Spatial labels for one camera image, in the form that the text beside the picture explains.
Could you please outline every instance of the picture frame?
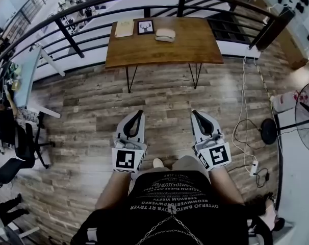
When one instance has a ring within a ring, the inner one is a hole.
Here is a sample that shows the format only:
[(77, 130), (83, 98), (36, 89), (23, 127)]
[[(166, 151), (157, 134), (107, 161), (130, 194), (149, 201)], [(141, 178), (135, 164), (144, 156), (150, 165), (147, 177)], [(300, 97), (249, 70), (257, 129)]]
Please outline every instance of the picture frame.
[(138, 21), (138, 35), (154, 34), (155, 27), (152, 20)]

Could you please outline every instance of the notepad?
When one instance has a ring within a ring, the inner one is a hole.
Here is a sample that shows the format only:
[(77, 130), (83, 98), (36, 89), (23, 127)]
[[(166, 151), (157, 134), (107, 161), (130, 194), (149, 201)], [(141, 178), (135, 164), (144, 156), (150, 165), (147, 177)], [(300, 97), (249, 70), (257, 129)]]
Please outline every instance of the notepad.
[(118, 21), (115, 31), (115, 37), (124, 37), (133, 35), (133, 20)]

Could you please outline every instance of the black chair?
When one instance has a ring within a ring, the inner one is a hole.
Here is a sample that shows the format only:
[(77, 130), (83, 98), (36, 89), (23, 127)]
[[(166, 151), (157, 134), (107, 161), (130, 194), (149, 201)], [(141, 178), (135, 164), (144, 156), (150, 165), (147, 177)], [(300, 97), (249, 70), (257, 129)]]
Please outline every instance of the black chair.
[(15, 127), (15, 154), (18, 158), (9, 159), (2, 167), (0, 167), (0, 188), (3, 184), (11, 182), (20, 169), (32, 168), (35, 164), (34, 153), (36, 152), (42, 165), (45, 168), (49, 168), (49, 165), (45, 164), (41, 153), (40, 147), (51, 145), (55, 146), (54, 142), (39, 144), (40, 129), (43, 127), (42, 120), (44, 114), (39, 115), (39, 125), (36, 135), (36, 139), (33, 142), (32, 126), (31, 124), (25, 124), (25, 130), (16, 124)]

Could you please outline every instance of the floor below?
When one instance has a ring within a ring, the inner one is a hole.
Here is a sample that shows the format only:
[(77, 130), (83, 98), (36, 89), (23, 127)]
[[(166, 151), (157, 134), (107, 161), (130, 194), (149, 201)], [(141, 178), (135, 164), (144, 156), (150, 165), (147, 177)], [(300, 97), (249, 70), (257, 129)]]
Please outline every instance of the floor below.
[[(269, 46), (257, 63), (271, 94), (293, 89), (287, 82), (291, 70), (278, 44)], [(248, 118), (259, 127), (272, 116), (268, 96), (253, 60), (248, 59), (244, 68)], [(228, 170), (244, 162), (251, 164), (252, 158), (246, 156), (244, 161), (242, 151), (231, 142), (241, 108), (241, 119), (246, 118), (242, 79), (243, 59), (224, 58), (224, 64), (202, 66), (196, 90), (187, 64), (139, 66), (132, 93), (127, 92), (125, 69), (106, 70), (104, 66), (34, 83), (33, 97), (62, 114), (60, 119), (45, 118), (49, 139), (56, 143), (48, 150), (52, 166), (44, 169), (37, 161), (33, 169), (21, 170), (12, 184), (0, 189), (0, 201), (22, 193), (24, 203), (20, 206), (27, 208), (30, 215), (15, 222), (24, 230), (39, 226), (40, 231), (31, 235), (38, 244), (49, 244), (49, 236), (69, 243), (94, 209), (112, 173), (111, 147), (117, 124), (139, 109), (146, 115), (148, 145), (142, 170), (151, 168), (154, 158), (161, 158), (170, 167), (178, 157), (193, 154), (192, 109), (218, 120), (232, 154)], [(246, 140), (246, 122), (239, 125), (236, 135)], [(251, 123), (247, 137), (251, 146), (248, 152), (256, 156), (259, 168), (269, 170), (270, 180), (257, 188), (255, 177), (250, 177), (244, 167), (231, 171), (232, 179), (245, 200), (270, 191), (276, 194), (277, 144), (265, 146)], [(243, 143), (237, 145), (245, 148)], [(0, 166), (9, 158), (1, 156)]]

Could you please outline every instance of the fan base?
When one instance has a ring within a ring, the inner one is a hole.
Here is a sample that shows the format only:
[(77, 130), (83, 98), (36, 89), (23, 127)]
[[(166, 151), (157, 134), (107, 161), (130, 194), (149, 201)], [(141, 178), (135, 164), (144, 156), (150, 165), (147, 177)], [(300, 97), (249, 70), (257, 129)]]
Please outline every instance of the fan base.
[(277, 139), (277, 128), (273, 119), (265, 119), (261, 124), (261, 138), (267, 144), (273, 144)]

